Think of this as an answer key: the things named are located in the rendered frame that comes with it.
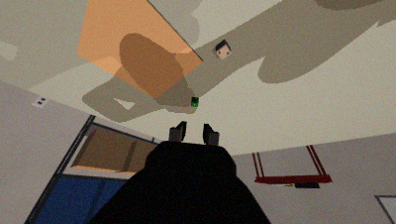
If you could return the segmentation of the orange square mat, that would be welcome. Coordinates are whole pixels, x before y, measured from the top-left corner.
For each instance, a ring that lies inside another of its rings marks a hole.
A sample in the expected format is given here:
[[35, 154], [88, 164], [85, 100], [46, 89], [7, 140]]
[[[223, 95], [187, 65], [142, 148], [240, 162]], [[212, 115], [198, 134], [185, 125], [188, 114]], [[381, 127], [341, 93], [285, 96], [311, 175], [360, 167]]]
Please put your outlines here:
[[77, 55], [153, 98], [203, 62], [149, 0], [88, 0]]

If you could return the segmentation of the green die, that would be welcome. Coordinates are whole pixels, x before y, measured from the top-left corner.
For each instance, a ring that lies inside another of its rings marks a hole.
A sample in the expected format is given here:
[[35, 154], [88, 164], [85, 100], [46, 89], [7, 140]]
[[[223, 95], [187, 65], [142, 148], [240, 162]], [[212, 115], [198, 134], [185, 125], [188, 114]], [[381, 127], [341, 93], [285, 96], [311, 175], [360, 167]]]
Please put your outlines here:
[[192, 97], [191, 106], [198, 107], [198, 104], [199, 104], [199, 97]]

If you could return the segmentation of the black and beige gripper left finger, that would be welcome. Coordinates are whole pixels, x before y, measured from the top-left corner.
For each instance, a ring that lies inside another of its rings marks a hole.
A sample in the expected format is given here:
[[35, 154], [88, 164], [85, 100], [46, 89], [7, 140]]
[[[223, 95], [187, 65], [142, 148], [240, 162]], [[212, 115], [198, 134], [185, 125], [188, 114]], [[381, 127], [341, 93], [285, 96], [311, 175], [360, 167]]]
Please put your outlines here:
[[172, 142], [181, 142], [183, 141], [186, 134], [186, 124], [187, 122], [182, 121], [176, 128], [171, 127], [169, 129], [169, 139], [168, 141]]

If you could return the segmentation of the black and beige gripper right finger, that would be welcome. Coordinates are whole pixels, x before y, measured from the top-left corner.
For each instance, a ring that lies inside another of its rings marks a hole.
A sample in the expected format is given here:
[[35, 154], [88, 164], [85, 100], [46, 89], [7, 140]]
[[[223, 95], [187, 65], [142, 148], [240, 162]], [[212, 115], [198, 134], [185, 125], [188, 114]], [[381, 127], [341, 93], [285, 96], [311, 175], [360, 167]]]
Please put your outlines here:
[[214, 132], [209, 124], [204, 124], [203, 141], [206, 145], [218, 146], [219, 145], [219, 132]]

